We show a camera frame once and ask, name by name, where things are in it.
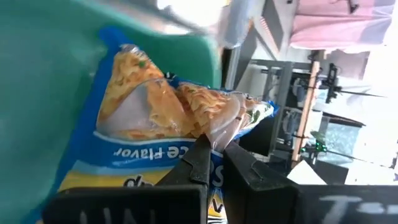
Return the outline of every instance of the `pink curtain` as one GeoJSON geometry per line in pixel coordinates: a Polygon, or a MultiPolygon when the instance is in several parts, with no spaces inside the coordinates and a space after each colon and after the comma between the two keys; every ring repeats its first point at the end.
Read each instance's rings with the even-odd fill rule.
{"type": "Polygon", "coordinates": [[[367,51],[382,44],[395,0],[357,0],[349,13],[347,0],[300,0],[290,45],[304,49],[367,51]]]}

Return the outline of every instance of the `noodle bag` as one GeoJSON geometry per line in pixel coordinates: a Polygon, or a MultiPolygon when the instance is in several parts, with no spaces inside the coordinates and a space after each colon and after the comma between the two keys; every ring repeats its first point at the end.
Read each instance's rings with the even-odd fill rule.
{"type": "Polygon", "coordinates": [[[167,74],[177,90],[195,130],[200,129],[210,140],[210,187],[213,195],[221,197],[223,186],[222,151],[233,140],[252,130],[262,119],[274,115],[273,102],[255,100],[247,93],[215,90],[167,74]]]}
{"type": "MultiPolygon", "coordinates": [[[[108,54],[99,63],[51,195],[73,187],[155,185],[201,134],[145,52],[115,28],[99,34],[108,54]]],[[[220,198],[213,198],[209,222],[225,222],[220,198]]],[[[40,223],[40,210],[26,222],[40,223]]]]}

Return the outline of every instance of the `pink fabric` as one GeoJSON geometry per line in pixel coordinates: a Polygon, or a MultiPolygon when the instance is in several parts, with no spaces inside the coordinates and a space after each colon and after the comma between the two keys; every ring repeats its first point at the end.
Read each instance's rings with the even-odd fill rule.
{"type": "Polygon", "coordinates": [[[375,20],[374,1],[358,0],[360,7],[349,14],[346,0],[300,0],[291,46],[312,50],[363,46],[360,42],[363,31],[375,20]]]}

